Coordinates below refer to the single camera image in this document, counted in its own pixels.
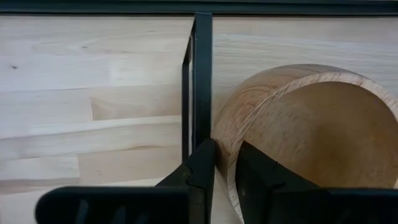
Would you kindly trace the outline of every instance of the wood grain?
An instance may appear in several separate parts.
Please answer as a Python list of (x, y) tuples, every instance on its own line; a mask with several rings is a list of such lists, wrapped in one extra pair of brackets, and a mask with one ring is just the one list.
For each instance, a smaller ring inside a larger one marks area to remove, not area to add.
[[(178, 165), (192, 20), (0, 17), (0, 223), (33, 223), (37, 198), (59, 185), (129, 184)], [(292, 63), (352, 70), (398, 94), (396, 18), (216, 17), (213, 28), (214, 115), (248, 77)], [(71, 158), (78, 166), (53, 163)], [(213, 223), (238, 223), (220, 192)]]
[(397, 100), (353, 72), (314, 64), (265, 70), (237, 87), (215, 121), (220, 180), (242, 222), (235, 170), (243, 141), (323, 187), (393, 188), (397, 120)]

